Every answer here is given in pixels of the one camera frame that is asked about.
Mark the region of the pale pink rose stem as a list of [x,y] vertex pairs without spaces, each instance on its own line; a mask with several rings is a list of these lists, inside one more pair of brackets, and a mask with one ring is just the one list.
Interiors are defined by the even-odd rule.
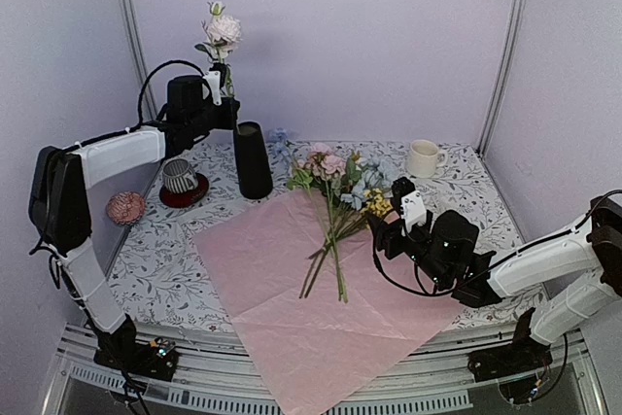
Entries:
[[202,21],[206,38],[202,43],[196,44],[194,48],[208,55],[211,66],[216,62],[224,63],[227,66],[227,77],[222,89],[223,100],[225,98],[236,99],[231,68],[226,61],[242,41],[241,22],[225,13],[225,4],[221,1],[209,2],[208,7],[210,18]]

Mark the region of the double pink rose stem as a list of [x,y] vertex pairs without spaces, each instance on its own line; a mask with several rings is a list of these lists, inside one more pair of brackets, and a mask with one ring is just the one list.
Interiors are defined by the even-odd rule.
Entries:
[[299,294],[307,298],[322,272],[323,264],[332,257],[337,283],[337,299],[348,302],[345,279],[337,251],[338,205],[341,182],[346,172],[346,161],[337,156],[332,148],[324,143],[311,146],[305,158],[292,156],[291,171],[286,187],[300,189],[310,201],[323,234],[322,246],[308,259],[311,261]]

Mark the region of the pink tissue wrapping paper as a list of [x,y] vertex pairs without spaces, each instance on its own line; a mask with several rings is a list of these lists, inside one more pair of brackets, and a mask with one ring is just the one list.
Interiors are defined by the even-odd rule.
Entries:
[[407,258],[394,259],[380,275],[368,231],[341,241],[302,297],[310,256],[323,243],[325,212],[319,195],[290,191],[193,237],[235,332],[287,414],[326,412],[462,311],[450,297],[411,294]]

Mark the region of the yellow small flower sprig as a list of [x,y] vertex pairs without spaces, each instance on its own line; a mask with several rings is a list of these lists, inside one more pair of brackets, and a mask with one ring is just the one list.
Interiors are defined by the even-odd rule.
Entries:
[[369,229],[367,214],[383,218],[393,209],[390,198],[382,189],[367,189],[362,193],[343,193],[336,210],[337,241]]

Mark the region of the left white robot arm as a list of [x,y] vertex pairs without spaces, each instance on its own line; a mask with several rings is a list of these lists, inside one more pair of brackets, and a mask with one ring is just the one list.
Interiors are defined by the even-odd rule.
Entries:
[[213,130],[231,130],[239,102],[221,94],[219,72],[188,75],[169,83],[170,93],[154,121],[95,137],[69,148],[42,149],[37,158],[29,218],[40,234],[32,251],[47,251],[57,287],[66,287],[85,312],[100,352],[124,370],[145,359],[136,327],[112,292],[92,245],[87,192],[97,184],[151,163],[169,161]]

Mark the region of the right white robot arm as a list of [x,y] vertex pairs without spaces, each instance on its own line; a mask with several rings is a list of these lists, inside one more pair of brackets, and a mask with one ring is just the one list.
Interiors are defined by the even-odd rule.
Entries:
[[420,193],[395,193],[397,218],[367,214],[372,253],[387,259],[407,255],[433,288],[423,297],[450,296],[470,308],[497,304],[523,290],[570,273],[578,278],[548,304],[524,313],[502,363],[522,372],[567,331],[621,297],[621,207],[608,192],[593,198],[588,212],[570,225],[506,253],[478,254],[476,225],[449,210],[435,217]]

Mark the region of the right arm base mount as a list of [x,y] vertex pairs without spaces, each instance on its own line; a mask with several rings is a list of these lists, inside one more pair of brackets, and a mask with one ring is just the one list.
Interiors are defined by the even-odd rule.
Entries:
[[[547,372],[552,364],[549,346],[538,343],[513,342],[506,345],[471,352],[468,355],[467,369],[476,382],[499,380],[524,372],[543,369]],[[542,376],[512,380],[500,383],[501,397],[513,405],[532,402],[538,395]]]

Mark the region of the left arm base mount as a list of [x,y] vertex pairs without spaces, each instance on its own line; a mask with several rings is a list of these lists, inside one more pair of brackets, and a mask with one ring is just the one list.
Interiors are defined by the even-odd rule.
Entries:
[[130,375],[171,382],[179,361],[179,353],[173,349],[160,353],[159,347],[142,344],[130,338],[127,342],[104,340],[99,343],[94,362]]

